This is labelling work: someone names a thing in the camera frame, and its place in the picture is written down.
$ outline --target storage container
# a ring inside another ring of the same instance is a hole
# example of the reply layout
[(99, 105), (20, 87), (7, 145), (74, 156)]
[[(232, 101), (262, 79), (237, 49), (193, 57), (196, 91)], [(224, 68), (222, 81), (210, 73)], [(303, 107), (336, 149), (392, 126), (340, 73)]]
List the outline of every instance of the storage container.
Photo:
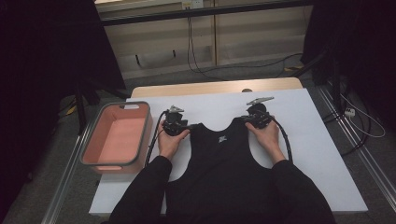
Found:
[(87, 133), (80, 161), (99, 174), (138, 173), (144, 167), (151, 126), (146, 102), (105, 105)]

